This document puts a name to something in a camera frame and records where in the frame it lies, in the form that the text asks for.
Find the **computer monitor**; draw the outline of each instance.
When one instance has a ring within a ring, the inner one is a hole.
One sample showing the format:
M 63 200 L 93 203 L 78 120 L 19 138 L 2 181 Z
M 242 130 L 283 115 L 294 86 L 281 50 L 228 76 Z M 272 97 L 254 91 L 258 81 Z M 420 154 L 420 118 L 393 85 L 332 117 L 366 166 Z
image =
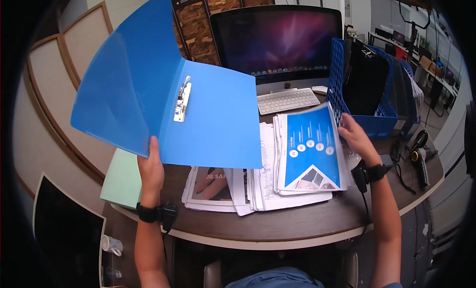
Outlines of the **computer monitor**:
M 221 65 L 256 76 L 257 85 L 328 78 L 332 38 L 342 39 L 340 11 L 314 6 L 247 7 L 210 23 Z
M 452 78 L 454 78 L 453 72 L 450 69 L 446 68 L 445 69 L 445 79 L 450 80 Z
M 405 35 L 400 34 L 397 31 L 393 31 L 392 39 L 403 45 L 405 42 Z
M 421 46 L 418 48 L 418 55 L 419 56 L 425 56 L 427 57 L 428 59 L 431 60 L 431 52 L 429 52 L 428 50 L 425 49 L 425 47 Z
M 68 196 L 43 173 L 33 205 L 33 234 L 60 287 L 101 287 L 106 219 Z

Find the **white keyboard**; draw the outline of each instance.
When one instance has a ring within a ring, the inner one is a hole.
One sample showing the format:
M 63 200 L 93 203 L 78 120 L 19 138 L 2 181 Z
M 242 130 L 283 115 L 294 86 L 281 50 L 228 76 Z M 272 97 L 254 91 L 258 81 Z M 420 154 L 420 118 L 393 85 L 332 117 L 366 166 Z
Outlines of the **white keyboard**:
M 310 88 L 291 89 L 258 96 L 259 113 L 266 114 L 319 105 L 320 102 Z

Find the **white mug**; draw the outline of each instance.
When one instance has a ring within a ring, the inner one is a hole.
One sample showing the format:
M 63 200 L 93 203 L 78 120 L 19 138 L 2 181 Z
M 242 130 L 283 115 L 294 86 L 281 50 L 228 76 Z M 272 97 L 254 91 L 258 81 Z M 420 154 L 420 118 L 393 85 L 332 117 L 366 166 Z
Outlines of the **white mug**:
M 116 238 L 103 234 L 101 237 L 101 247 L 108 253 L 112 252 L 117 256 L 122 256 L 122 243 Z

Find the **hand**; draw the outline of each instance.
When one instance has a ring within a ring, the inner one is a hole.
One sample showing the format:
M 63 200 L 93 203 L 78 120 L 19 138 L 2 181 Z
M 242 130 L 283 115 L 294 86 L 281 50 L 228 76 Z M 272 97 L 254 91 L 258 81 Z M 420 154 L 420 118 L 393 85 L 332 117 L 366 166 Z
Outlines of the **hand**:
M 146 208 L 154 208 L 160 205 L 160 190 L 164 185 L 164 166 L 158 154 L 157 137 L 150 138 L 149 158 L 137 156 L 137 165 L 142 179 L 140 204 Z
M 337 129 L 339 134 L 347 141 L 349 147 L 362 157 L 368 167 L 382 164 L 374 145 L 353 117 L 342 113 L 340 125 L 341 127 Z
M 193 190 L 194 193 L 201 193 L 208 185 L 210 185 L 215 180 L 215 175 L 225 175 L 223 168 L 216 168 L 210 174 L 205 172 L 195 185 L 195 188 Z

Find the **light green box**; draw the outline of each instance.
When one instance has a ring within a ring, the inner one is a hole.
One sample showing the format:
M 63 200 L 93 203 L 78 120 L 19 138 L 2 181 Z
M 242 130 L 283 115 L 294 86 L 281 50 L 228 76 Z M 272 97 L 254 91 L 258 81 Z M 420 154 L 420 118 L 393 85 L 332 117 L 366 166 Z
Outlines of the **light green box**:
M 137 156 L 116 148 L 102 184 L 100 198 L 122 207 L 136 208 L 141 189 Z

